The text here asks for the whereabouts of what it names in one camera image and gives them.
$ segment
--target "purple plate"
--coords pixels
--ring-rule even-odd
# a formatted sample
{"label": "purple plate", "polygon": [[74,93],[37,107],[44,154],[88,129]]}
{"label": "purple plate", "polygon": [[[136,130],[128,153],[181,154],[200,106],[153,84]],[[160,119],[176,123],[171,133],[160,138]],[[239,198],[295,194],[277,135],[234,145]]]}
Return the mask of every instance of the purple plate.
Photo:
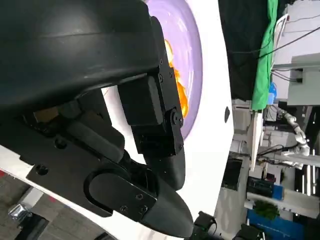
{"label": "purple plate", "polygon": [[173,65],[186,89],[189,112],[181,129],[183,139],[197,117],[202,92],[202,50],[198,27],[185,0],[148,0],[150,16],[161,23],[164,39],[173,51]]}

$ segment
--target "green plant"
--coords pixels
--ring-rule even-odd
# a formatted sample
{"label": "green plant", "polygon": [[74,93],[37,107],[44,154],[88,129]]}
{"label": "green plant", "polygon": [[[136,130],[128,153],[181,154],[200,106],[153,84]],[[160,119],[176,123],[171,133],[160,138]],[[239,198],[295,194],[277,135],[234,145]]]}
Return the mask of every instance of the green plant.
{"label": "green plant", "polygon": [[254,202],[253,210],[256,214],[269,220],[273,220],[280,215],[276,205],[262,200]]}

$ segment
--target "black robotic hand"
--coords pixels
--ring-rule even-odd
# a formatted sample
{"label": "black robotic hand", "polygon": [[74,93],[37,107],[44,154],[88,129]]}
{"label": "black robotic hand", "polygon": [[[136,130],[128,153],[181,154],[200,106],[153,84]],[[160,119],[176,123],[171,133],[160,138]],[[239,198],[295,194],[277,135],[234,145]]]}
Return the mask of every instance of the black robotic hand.
{"label": "black robotic hand", "polygon": [[[102,217],[176,237],[193,231],[183,116],[159,21],[141,0],[3,0],[0,144],[27,178]],[[137,150],[125,151],[100,88],[118,86]]]}

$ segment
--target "black cable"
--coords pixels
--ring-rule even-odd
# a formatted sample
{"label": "black cable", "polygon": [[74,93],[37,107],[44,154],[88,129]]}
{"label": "black cable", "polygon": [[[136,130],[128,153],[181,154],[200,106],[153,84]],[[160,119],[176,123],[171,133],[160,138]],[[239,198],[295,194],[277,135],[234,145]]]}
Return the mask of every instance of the black cable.
{"label": "black cable", "polygon": [[299,143],[297,143],[297,144],[295,144],[295,145],[293,145],[293,146],[285,146],[285,147],[283,148],[283,151],[288,151],[289,149],[295,148],[295,147],[297,147],[298,145],[299,145]]}
{"label": "black cable", "polygon": [[268,153],[273,153],[274,150],[275,150],[275,151],[282,150],[282,149],[284,149],[284,147],[285,147],[285,146],[283,146],[282,144],[277,144],[277,145],[274,145],[274,146],[272,146],[272,147],[269,147],[268,149],[266,149],[266,150],[258,153],[257,155],[258,155],[258,156],[263,156],[263,155],[266,155],[266,154],[268,154]]}
{"label": "black cable", "polygon": [[210,234],[211,236],[214,236],[216,234],[217,229],[218,229],[218,223],[216,220],[214,220],[213,224],[215,224],[215,230],[214,230],[213,234]]}
{"label": "black cable", "polygon": [[237,158],[229,158],[227,161],[229,161],[229,162],[234,161],[234,162],[239,162],[239,163],[243,162],[241,159],[237,159]]}
{"label": "black cable", "polygon": [[291,41],[291,42],[286,43],[285,45],[282,45],[282,46],[280,46],[280,47],[278,47],[278,48],[276,48],[276,49],[274,49],[274,50],[272,50],[272,51],[270,51],[270,52],[268,52],[268,53],[266,53],[266,54],[263,54],[262,56],[259,56],[258,59],[262,59],[263,57],[265,57],[265,56],[267,56],[267,55],[273,54],[274,52],[278,51],[279,49],[283,49],[284,47],[286,47],[286,46],[288,46],[288,45],[290,45],[290,44],[293,44],[293,43],[295,43],[296,41],[299,41],[300,39],[303,39],[304,37],[306,37],[306,36],[308,36],[308,35],[316,32],[316,31],[318,31],[319,29],[320,29],[320,26],[318,26],[316,29],[314,29],[314,30],[312,30],[312,31],[310,31],[310,32],[308,32],[308,33],[306,33],[306,34],[298,37],[297,39],[295,39],[295,40],[293,40],[293,41]]}
{"label": "black cable", "polygon": [[270,37],[269,42],[265,46],[263,46],[263,47],[261,47],[259,49],[256,49],[256,50],[251,50],[251,51],[231,51],[231,50],[227,50],[227,52],[231,53],[231,54],[253,54],[253,53],[256,53],[256,52],[260,52],[262,49],[265,49],[266,47],[268,47],[269,44],[271,43],[271,41],[274,39],[275,28],[276,28],[276,26],[273,27],[272,36]]}
{"label": "black cable", "polygon": [[302,17],[302,18],[299,18],[297,20],[294,20],[294,21],[288,21],[287,24],[291,24],[291,23],[296,23],[298,21],[301,21],[301,20],[307,20],[307,19],[315,19],[317,17],[320,17],[320,14],[317,15],[317,16],[311,16],[311,17]]}
{"label": "black cable", "polygon": [[288,77],[286,75],[283,75],[282,73],[277,72],[276,70],[272,70],[271,72],[274,73],[274,74],[280,75],[281,77],[283,77],[283,78],[285,78],[287,80],[292,80],[292,81],[297,81],[298,80],[297,78],[291,78],[291,77]]}
{"label": "black cable", "polygon": [[275,69],[273,71],[288,72],[288,71],[291,71],[291,70],[296,70],[296,69]]}
{"label": "black cable", "polygon": [[262,159],[261,161],[262,161],[262,162],[267,162],[268,164],[271,164],[271,165],[279,165],[279,166],[284,166],[284,167],[292,168],[291,165],[286,164],[286,163],[282,163],[282,162],[276,163],[275,160],[271,160],[269,157],[266,157],[265,159]]}
{"label": "black cable", "polygon": [[279,74],[280,76],[289,79],[289,80],[297,80],[297,78],[291,78],[289,76],[283,75],[282,73],[278,72],[277,70],[273,70],[274,73]]}
{"label": "black cable", "polygon": [[297,82],[296,80],[286,79],[286,78],[284,78],[284,77],[282,77],[282,76],[280,76],[280,75],[278,75],[278,74],[276,74],[274,72],[271,72],[271,74],[274,75],[274,76],[277,76],[278,78],[280,78],[282,80],[288,81],[288,82]]}
{"label": "black cable", "polygon": [[312,29],[306,29],[306,30],[298,30],[298,31],[285,31],[285,34],[292,34],[292,33],[305,33],[305,32],[310,32]]}

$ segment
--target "white tabletop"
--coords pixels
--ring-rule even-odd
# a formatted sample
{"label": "white tabletop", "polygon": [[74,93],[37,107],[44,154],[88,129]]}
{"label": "white tabletop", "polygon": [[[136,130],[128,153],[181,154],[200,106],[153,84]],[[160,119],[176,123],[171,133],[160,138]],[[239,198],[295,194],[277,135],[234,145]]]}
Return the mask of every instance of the white tabletop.
{"label": "white tabletop", "polygon": [[262,142],[262,134],[264,127],[263,113],[255,111],[252,115],[249,129],[247,131],[247,147],[251,157],[250,170],[253,172],[256,166],[258,148]]}
{"label": "white tabletop", "polygon": [[[220,22],[218,1],[187,0],[198,25],[203,58],[201,102],[194,126],[184,142],[186,180],[178,192],[187,203],[193,219],[199,211],[214,215],[219,191],[234,133],[229,71],[225,41]],[[125,149],[132,159],[144,163],[137,153],[130,126],[120,104],[116,87],[105,94],[112,125],[125,137]],[[225,123],[226,107],[230,117]],[[32,166],[19,160],[14,152],[0,146],[0,168],[8,174],[53,196],[91,219],[118,240],[164,239],[163,236],[114,212],[102,218],[55,193],[26,179]]]}

